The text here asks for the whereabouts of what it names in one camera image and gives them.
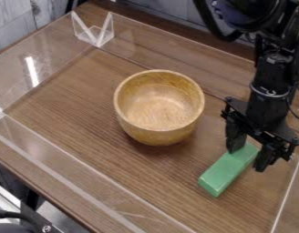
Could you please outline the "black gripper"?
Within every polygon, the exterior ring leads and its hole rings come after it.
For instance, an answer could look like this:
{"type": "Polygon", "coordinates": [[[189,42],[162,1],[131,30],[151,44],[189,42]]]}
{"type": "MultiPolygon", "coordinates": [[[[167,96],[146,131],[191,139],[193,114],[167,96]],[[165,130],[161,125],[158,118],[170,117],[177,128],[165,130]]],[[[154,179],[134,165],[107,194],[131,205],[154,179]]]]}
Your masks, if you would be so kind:
{"type": "Polygon", "coordinates": [[[298,83],[292,57],[261,57],[249,101],[232,96],[225,100],[226,148],[230,153],[240,151],[248,137],[261,143],[253,164],[257,172],[264,172],[280,158],[289,161],[299,146],[299,138],[286,123],[298,83]]]}

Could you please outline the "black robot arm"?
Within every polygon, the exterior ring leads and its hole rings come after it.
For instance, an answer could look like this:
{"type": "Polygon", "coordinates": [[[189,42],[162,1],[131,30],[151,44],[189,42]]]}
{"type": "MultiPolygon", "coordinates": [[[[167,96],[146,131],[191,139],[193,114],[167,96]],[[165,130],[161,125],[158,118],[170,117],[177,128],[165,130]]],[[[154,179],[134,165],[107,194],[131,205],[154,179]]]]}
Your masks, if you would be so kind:
{"type": "Polygon", "coordinates": [[[226,42],[254,35],[256,75],[250,99],[225,99],[226,147],[234,153],[253,137],[262,145],[258,172],[290,160],[299,138],[288,126],[299,93],[299,0],[193,0],[216,37],[226,42]]]}

